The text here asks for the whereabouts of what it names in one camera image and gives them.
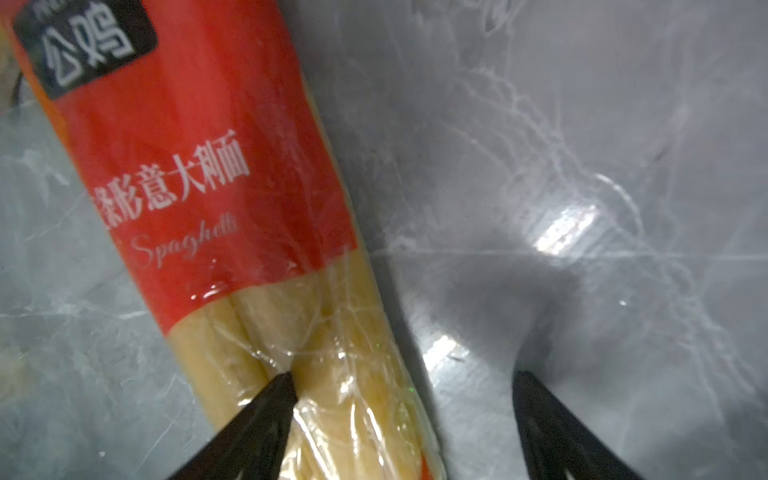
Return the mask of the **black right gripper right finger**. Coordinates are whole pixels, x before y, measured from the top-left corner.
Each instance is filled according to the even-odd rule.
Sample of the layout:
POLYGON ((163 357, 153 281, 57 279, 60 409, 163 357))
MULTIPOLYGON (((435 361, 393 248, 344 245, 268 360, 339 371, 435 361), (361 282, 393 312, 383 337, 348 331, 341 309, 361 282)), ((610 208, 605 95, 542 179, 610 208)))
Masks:
POLYGON ((641 479, 532 372, 514 373, 512 399, 531 479, 641 479))

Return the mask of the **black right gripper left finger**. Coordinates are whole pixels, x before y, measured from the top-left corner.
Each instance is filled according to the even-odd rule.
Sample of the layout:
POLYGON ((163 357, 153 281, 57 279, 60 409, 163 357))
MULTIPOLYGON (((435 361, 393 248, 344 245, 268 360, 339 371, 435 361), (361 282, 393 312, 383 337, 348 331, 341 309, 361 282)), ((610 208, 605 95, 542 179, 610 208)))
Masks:
POLYGON ((292 374, 277 375, 169 478, 278 479, 297 401, 292 374))

